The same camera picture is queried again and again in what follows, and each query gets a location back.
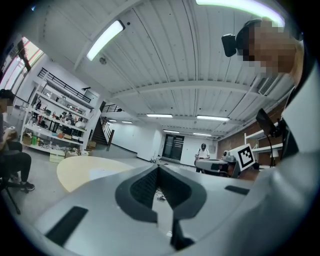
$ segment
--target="glass door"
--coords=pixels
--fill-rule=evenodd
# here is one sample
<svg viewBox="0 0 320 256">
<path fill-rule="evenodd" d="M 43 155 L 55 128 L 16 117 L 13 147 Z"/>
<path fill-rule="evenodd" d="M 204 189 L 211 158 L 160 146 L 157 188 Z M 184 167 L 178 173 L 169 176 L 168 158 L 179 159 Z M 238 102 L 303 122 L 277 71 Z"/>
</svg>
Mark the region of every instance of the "glass door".
<svg viewBox="0 0 320 256">
<path fill-rule="evenodd" d="M 180 161 L 184 139 L 184 136 L 167 134 L 165 137 L 162 156 Z"/>
</svg>

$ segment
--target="white table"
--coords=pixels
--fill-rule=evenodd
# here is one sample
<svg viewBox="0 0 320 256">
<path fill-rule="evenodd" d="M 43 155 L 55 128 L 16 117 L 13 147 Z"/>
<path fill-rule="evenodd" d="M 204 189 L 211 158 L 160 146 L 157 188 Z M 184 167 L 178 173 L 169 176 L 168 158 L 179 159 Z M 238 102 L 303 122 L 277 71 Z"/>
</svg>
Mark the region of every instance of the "white table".
<svg viewBox="0 0 320 256">
<path fill-rule="evenodd" d="M 94 156 L 72 156 L 62 160 L 56 174 L 66 191 L 72 192 L 83 184 L 134 167 L 125 163 Z"/>
</svg>

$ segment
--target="white ceiling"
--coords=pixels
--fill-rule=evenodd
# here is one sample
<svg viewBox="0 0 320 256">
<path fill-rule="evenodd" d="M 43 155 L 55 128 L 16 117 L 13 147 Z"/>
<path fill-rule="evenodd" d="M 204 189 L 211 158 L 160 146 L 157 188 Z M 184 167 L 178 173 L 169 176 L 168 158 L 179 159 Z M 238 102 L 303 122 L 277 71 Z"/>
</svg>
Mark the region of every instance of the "white ceiling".
<svg viewBox="0 0 320 256">
<path fill-rule="evenodd" d="M 27 38 L 109 102 L 164 129 L 220 138 L 252 120 L 259 108 L 273 106 L 293 84 L 279 77 L 269 95 L 260 95 L 260 70 L 225 56 L 221 37 L 256 18 L 232 8 L 195 0 L 51 0 L 32 15 L 37 33 L 22 29 Z M 125 30 L 89 61 L 90 47 L 115 20 Z M 174 118 L 146 118 L 148 113 Z M 231 120 L 197 121 L 197 115 Z"/>
</svg>

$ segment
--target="beige table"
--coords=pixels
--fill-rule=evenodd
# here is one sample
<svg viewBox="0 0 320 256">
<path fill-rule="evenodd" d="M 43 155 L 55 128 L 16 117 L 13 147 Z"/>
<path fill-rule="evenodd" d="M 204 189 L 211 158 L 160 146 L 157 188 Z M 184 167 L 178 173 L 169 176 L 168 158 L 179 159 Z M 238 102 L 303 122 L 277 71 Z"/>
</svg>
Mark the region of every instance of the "beige table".
<svg viewBox="0 0 320 256">
<path fill-rule="evenodd" d="M 125 163 L 94 156 L 72 156 L 62 160 L 56 174 L 62 186 L 72 192 L 84 183 L 134 167 Z"/>
</svg>

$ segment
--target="gray floor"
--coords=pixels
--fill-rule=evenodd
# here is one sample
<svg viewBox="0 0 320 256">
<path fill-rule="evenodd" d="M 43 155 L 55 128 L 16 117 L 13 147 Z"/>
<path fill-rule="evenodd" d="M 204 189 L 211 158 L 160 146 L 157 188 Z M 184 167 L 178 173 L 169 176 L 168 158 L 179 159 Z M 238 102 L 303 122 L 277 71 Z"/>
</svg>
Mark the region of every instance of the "gray floor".
<svg viewBox="0 0 320 256">
<path fill-rule="evenodd" d="M 35 190 L 26 194 L 16 188 L 10 188 L 12 196 L 21 210 L 21 215 L 16 214 L 7 193 L 2 191 L 2 195 L 12 214 L 32 224 L 44 211 L 60 201 L 68 193 L 58 180 L 56 173 L 58 164 L 49 162 L 49 155 L 47 153 L 29 147 L 24 148 L 23 151 L 28 153 L 32 158 L 29 182 L 35 185 Z M 97 145 L 92 155 L 117 160 L 134 168 L 152 165 L 152 163 L 137 158 L 137 154 L 115 145 L 112 145 L 109 150 L 105 146 Z M 169 163 L 169 166 L 171 168 L 183 168 L 195 171 L 193 167 L 181 166 L 175 163 Z M 157 194 L 154 195 L 152 209 L 158 213 L 158 227 L 165 235 L 172 227 L 172 209 L 167 201 L 157 200 L 157 196 Z"/>
</svg>

